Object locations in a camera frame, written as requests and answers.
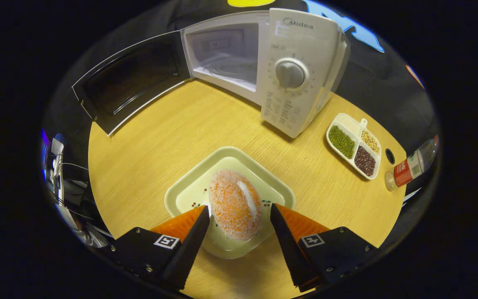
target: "table hole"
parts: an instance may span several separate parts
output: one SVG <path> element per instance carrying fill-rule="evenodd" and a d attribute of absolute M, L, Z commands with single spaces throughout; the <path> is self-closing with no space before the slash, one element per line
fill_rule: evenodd
<path fill-rule="evenodd" d="M 394 165 L 394 162 L 396 160 L 394 159 L 394 155 L 393 155 L 392 151 L 390 150 L 390 148 L 387 148 L 385 150 L 385 155 L 387 155 L 387 159 L 390 162 L 390 164 Z"/>

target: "white microwave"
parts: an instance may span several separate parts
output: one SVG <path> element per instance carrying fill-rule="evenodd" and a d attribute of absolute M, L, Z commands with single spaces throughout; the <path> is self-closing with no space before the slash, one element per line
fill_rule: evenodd
<path fill-rule="evenodd" d="M 349 59 L 340 26 L 271 8 L 215 17 L 138 42 L 74 85 L 77 100 L 108 134 L 190 78 L 251 100 L 261 117 L 295 138 L 336 91 Z"/>

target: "red label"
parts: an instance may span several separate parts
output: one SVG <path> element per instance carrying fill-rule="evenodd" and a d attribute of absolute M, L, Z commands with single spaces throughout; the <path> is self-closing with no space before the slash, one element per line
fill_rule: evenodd
<path fill-rule="evenodd" d="M 396 165 L 396 167 L 394 168 L 394 178 L 396 179 L 396 185 L 398 185 L 398 187 L 403 186 L 404 184 L 412 181 L 412 176 L 410 175 L 410 169 L 408 168 L 407 159 Z"/>

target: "square plate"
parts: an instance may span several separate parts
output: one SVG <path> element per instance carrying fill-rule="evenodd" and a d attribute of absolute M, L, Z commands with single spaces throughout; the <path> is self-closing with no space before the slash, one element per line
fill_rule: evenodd
<path fill-rule="evenodd" d="M 262 227 L 247 242 L 227 238 L 211 215 L 209 192 L 205 189 L 208 188 L 215 172 L 220 169 L 235 170 L 243 174 L 256 188 L 260 200 L 265 201 L 261 203 Z M 243 151 L 231 146 L 221 147 L 211 153 L 169 187 L 165 193 L 165 208 L 172 217 L 193 209 L 193 203 L 195 203 L 195 207 L 203 204 L 209 207 L 210 224 L 202 247 L 214 256 L 223 259 L 242 257 L 274 233 L 270 218 L 271 205 L 264 206 L 265 203 L 269 203 L 267 201 L 287 208 L 294 208 L 295 197 L 291 189 L 282 181 Z"/>

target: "tabletop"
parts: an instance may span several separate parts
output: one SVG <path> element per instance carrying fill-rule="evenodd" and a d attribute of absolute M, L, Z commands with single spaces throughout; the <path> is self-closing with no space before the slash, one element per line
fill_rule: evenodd
<path fill-rule="evenodd" d="M 164 206 L 171 185 L 216 149 L 234 146 L 292 189 L 294 210 L 329 228 L 346 226 L 379 247 L 390 233 L 405 186 L 388 191 L 384 175 L 406 158 L 402 146 L 357 106 L 333 95 L 297 138 L 263 121 L 260 106 L 197 79 L 142 108 L 109 137 L 91 126 L 88 165 L 91 189 L 114 238 L 136 226 L 150 229 L 171 218 Z M 374 180 L 362 177 L 331 149 L 326 130 L 344 112 L 379 140 L 383 152 Z M 292 298 L 290 279 L 275 235 L 234 260 L 203 248 L 182 292 L 194 298 Z"/>

